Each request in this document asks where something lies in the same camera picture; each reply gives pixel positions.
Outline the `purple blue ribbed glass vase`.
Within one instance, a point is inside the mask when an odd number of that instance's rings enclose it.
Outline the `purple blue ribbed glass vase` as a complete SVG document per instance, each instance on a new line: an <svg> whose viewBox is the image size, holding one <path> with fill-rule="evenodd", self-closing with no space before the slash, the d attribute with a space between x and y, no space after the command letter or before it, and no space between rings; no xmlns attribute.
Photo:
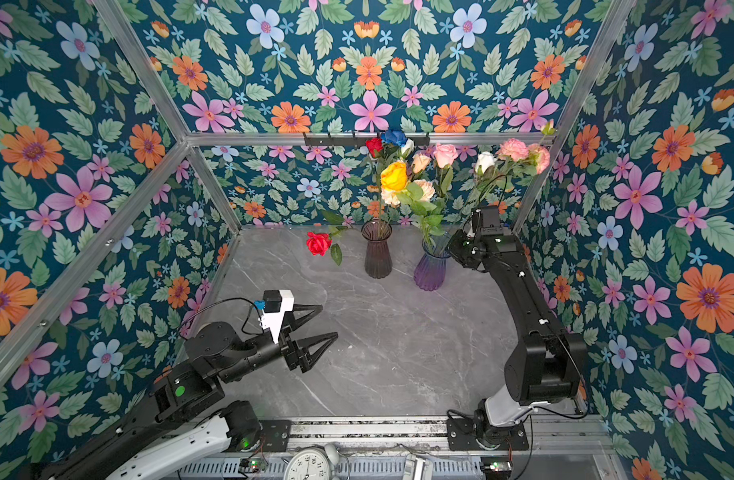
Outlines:
<svg viewBox="0 0 734 480"><path fill-rule="evenodd" d="M422 241L423 256L414 271L414 282L423 291L438 290L444 283L447 261L450 258L447 249L450 236L433 237L432 241Z"/></svg>

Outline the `white rosebud stem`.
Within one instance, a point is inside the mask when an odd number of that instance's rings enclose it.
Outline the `white rosebud stem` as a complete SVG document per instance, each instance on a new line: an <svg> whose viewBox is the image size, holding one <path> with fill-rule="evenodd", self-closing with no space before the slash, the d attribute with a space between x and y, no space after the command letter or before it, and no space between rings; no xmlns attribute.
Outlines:
<svg viewBox="0 0 734 480"><path fill-rule="evenodd" d="M495 156L491 152L479 153L470 178L469 204L478 205L485 199L494 188L497 173Z"/></svg>

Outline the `cream peony flower stem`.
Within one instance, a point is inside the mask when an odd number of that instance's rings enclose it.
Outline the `cream peony flower stem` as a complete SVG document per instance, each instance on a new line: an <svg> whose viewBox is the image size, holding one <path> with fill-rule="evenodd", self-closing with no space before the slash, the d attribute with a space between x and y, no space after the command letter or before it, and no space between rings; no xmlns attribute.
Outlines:
<svg viewBox="0 0 734 480"><path fill-rule="evenodd" d="M436 200L436 189L428 180L404 182L381 181L381 197L391 207L407 207L414 215L414 224L420 230L427 247L436 245L435 238L444 234L441 229L442 205Z"/></svg>

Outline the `pink artificial flower spray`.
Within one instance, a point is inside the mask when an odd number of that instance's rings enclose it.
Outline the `pink artificial flower spray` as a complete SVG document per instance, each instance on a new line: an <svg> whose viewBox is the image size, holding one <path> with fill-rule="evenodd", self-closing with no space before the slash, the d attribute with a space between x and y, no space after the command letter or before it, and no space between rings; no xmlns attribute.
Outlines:
<svg viewBox="0 0 734 480"><path fill-rule="evenodd" d="M541 139L536 143L526 143L517 138L508 138L497 147L490 149L479 149L477 151L476 160L479 153L491 152L496 158L497 176L494 188L478 205L471 205L466 199L467 207L475 208L486 202L487 197L496 189L500 190L500 199L498 204L502 202L502 197L518 185L523 179L533 179L538 174L543 173L550 165L549 149L542 144L547 137L556 133L554 121L549 121L541 130Z"/></svg>

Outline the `pink rosebud stem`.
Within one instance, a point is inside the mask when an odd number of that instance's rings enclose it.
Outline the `pink rosebud stem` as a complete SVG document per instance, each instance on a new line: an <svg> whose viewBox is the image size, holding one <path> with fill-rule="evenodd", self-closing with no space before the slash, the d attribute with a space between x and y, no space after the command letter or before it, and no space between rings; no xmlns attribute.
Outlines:
<svg viewBox="0 0 734 480"><path fill-rule="evenodd" d="M437 144L434 149L434 162L437 180L437 194L446 198L454 178L454 162L458 151L452 144Z"/></svg>

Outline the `red artificial rose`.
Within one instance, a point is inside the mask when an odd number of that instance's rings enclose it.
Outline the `red artificial rose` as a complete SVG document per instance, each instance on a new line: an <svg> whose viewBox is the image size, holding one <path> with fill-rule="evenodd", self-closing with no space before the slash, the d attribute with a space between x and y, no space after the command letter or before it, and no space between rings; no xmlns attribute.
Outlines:
<svg viewBox="0 0 734 480"><path fill-rule="evenodd" d="M340 213L325 210L322 212L322 215L329 227L329 231L327 233L309 232L307 234L306 247L313 256L324 257L329 255L332 261L337 266L340 266L343 261L343 253L338 241L348 229L348 226L344 223L344 217Z"/></svg>
<svg viewBox="0 0 734 480"><path fill-rule="evenodd" d="M377 158L380 156L383 150L383 141L380 137L371 138L366 141L365 146L368 150L368 153L373 158Z"/></svg>

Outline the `cream white artificial rose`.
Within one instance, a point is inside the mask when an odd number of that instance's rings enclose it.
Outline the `cream white artificial rose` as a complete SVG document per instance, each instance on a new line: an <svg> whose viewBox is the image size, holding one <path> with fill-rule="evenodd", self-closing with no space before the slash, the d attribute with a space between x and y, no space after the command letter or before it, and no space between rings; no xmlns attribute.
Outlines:
<svg viewBox="0 0 734 480"><path fill-rule="evenodd" d="M424 153L417 153L413 156L412 161L412 173L414 175L420 175L422 174L428 167L428 165L431 163L432 158Z"/></svg>

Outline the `orange yellow artificial rose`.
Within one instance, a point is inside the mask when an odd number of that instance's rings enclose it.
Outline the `orange yellow artificial rose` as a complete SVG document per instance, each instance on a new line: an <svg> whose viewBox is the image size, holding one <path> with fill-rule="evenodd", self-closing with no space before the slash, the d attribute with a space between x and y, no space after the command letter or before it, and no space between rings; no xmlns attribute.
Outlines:
<svg viewBox="0 0 734 480"><path fill-rule="evenodd" d="M407 164L395 161L380 173L380 188L383 203L396 208L407 207L416 218L415 224L423 240L430 241L431 228L426 218L435 208L433 184L424 179L411 180Z"/></svg>

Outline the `dark pink ribbed glass vase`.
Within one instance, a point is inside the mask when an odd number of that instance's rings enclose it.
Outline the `dark pink ribbed glass vase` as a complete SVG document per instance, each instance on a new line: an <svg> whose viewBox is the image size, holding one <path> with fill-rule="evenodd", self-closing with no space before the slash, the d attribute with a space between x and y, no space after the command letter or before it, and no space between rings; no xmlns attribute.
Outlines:
<svg viewBox="0 0 734 480"><path fill-rule="evenodd" d="M361 234L367 242L364 262L366 274L373 279L387 277L393 269L388 245L392 227L384 220L373 219L363 225Z"/></svg>

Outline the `blue artificial flower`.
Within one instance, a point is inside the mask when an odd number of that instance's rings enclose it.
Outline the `blue artificial flower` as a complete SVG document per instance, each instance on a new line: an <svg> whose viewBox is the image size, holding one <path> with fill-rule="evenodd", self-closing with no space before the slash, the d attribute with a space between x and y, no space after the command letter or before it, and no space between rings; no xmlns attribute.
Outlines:
<svg viewBox="0 0 734 480"><path fill-rule="evenodd" d="M390 129L381 134L381 139L384 143L391 144L394 146L402 147L407 142L407 136L401 130Z"/></svg>

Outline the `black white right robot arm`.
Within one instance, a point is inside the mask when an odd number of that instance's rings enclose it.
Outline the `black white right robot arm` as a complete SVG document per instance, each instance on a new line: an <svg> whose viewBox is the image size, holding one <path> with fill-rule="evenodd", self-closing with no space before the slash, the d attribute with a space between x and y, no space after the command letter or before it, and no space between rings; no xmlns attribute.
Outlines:
<svg viewBox="0 0 734 480"><path fill-rule="evenodd" d="M537 412L574 399L584 382L588 352L582 336L567 332L531 272L519 238L501 224L496 207L478 207L450 239L447 251L461 266L489 275L514 322L517 343L504 366L505 385L482 400L467 433L486 450L523 432Z"/></svg>

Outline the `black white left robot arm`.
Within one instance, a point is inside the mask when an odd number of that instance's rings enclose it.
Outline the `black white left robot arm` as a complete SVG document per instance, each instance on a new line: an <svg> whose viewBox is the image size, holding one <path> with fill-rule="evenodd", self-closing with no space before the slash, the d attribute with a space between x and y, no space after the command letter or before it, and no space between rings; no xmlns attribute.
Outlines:
<svg viewBox="0 0 734 480"><path fill-rule="evenodd" d="M163 435L196 419L225 398L223 386L282 359L293 371L311 370L338 339L336 332L295 340L291 334L322 312L294 306L282 314L279 338L264 331L241 339L227 322L213 322L187 340L187 358L154 382L120 420L57 463L31 464L21 479L105 479Z"/></svg>

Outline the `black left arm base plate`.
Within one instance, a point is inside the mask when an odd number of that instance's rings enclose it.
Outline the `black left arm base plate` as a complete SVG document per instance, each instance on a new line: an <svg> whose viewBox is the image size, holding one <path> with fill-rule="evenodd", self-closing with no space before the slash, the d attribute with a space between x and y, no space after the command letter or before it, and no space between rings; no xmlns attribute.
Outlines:
<svg viewBox="0 0 734 480"><path fill-rule="evenodd" d="M293 423L290 420L261 420L259 449L264 453L286 452Z"/></svg>

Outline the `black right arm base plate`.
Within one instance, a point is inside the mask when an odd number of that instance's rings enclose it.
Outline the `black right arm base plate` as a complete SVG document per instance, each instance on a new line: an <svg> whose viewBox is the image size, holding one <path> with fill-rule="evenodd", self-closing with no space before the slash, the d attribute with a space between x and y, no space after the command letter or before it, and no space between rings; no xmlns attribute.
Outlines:
<svg viewBox="0 0 734 480"><path fill-rule="evenodd" d="M447 442L451 451L527 451L523 424L510 427L481 426L467 418L447 418Z"/></svg>

